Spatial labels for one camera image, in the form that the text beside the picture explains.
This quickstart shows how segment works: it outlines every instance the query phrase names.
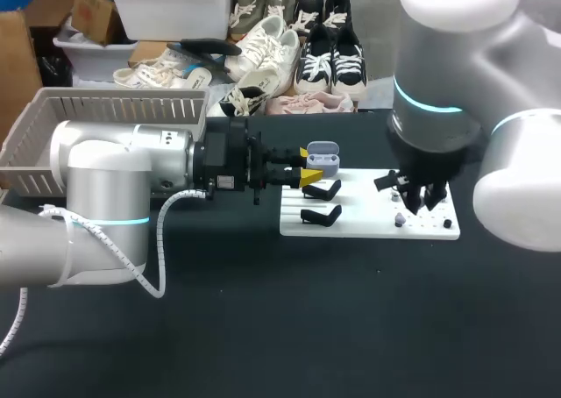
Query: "shoe box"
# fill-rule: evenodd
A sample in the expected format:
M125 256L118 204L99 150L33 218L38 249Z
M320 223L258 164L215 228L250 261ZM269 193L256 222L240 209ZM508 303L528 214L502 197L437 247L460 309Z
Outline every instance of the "shoe box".
M103 46L124 37L117 7L110 0L74 0L72 26Z

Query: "black tabletop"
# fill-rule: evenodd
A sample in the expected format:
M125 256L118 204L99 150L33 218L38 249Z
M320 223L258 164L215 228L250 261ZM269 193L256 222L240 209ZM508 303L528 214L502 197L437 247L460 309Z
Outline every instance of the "black tabletop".
M343 167L391 168L386 117L262 117L251 129L271 146L337 141ZM453 242L284 238L275 188L259 207L251 192L178 203L165 229L166 296L136 282L31 288L0 360L0 394L559 396L561 259L483 229L477 173L471 165L452 183ZM152 242L154 282L155 264ZM2 290L0 337L17 295Z

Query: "white pegboard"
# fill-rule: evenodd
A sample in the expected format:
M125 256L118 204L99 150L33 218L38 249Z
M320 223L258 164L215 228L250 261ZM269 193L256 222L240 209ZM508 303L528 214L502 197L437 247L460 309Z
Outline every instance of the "white pegboard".
M340 169L337 176L314 183L329 189L337 179L341 189L331 202L304 198L300 189L283 187L280 204L280 234L283 236L308 236L319 238L411 238L427 240L457 240L459 225L450 187L448 196L431 212L419 210L417 216L406 210L403 202L392 201L392 189L378 192L374 179L387 175L389 170ZM331 227L303 224L301 210L329 214L341 205L343 213ZM395 216L400 213L407 219L402 227L395 227ZM444 220L452 221L450 229Z

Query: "label sticker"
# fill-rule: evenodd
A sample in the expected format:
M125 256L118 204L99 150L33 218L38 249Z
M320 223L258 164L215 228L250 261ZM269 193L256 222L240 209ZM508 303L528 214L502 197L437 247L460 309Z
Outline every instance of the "label sticker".
M211 81L212 73L208 69L197 68L187 77L185 87L189 89L206 89Z
M259 88L264 89L270 83L271 83L271 80L269 80L268 78L265 78L262 82L259 83Z
M234 189L234 176L218 176L219 189Z

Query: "white plastic bin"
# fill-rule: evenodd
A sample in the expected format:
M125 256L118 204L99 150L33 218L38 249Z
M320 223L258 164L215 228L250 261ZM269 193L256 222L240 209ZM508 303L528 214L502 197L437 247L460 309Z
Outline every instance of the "white plastic bin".
M226 39L231 0L114 0L133 40Z
M128 60L137 46L137 43L106 47L75 43L69 40L72 35L72 32L62 31L53 39L53 43L62 48L81 80L113 82L113 72L129 67Z

